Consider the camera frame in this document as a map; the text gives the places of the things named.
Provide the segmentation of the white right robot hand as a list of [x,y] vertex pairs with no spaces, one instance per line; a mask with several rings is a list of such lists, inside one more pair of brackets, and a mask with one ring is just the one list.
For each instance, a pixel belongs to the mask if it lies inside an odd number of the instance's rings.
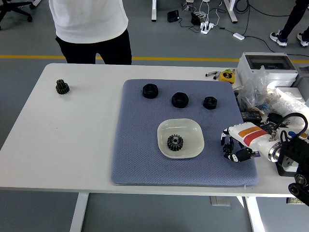
[[221,146],[224,157],[233,162],[244,162],[256,157],[256,154],[271,157],[279,147],[279,140],[272,139],[271,135],[251,122],[234,125],[223,130]]

